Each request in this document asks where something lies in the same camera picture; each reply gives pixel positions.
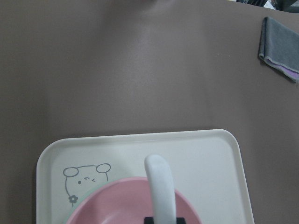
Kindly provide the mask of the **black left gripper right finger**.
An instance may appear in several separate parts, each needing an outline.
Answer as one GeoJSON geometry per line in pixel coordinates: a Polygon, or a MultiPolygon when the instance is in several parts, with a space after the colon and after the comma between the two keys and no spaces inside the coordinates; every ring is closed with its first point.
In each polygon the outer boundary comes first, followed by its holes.
{"type": "Polygon", "coordinates": [[[185,224],[184,217],[176,217],[176,224],[185,224]]]}

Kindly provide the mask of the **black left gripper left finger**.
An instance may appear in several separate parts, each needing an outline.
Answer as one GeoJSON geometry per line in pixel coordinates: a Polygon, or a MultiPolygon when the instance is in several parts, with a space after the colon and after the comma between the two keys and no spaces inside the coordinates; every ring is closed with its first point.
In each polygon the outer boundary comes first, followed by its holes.
{"type": "Polygon", "coordinates": [[[143,224],[154,224],[154,218],[153,217],[145,217],[143,220],[143,224]]]}

